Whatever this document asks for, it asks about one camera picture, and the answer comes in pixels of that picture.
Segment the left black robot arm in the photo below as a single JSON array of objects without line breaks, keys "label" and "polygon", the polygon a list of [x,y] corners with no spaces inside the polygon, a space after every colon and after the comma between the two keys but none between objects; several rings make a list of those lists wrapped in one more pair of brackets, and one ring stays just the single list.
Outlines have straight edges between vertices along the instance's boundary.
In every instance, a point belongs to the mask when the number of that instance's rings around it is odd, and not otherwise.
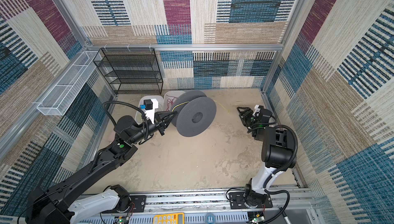
[{"label": "left black robot arm", "polygon": [[145,101],[142,109],[120,101],[104,102],[103,107],[109,104],[136,110],[142,116],[142,124],[137,124],[129,115],[113,121],[114,141],[98,150],[88,165],[46,191],[36,188],[30,192],[27,207],[20,214],[26,223],[77,224],[100,212],[114,210],[121,199],[129,199],[129,194],[120,186],[110,187],[83,200],[79,197],[98,180],[130,160],[137,151],[136,144],[147,142],[156,131],[163,135],[177,112],[155,112],[157,101],[154,99]]}]

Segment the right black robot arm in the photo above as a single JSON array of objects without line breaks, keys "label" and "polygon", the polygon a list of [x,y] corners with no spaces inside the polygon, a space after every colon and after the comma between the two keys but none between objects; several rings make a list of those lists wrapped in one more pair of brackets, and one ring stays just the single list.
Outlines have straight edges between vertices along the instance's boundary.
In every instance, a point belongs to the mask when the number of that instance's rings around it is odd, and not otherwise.
[{"label": "right black robot arm", "polygon": [[243,192],[228,189],[226,198],[231,209],[261,208],[269,201],[270,187],[277,177],[295,166],[298,140],[289,126],[278,125],[273,113],[263,106],[256,105],[254,109],[237,107],[237,111],[247,133],[262,142],[262,165]]}]

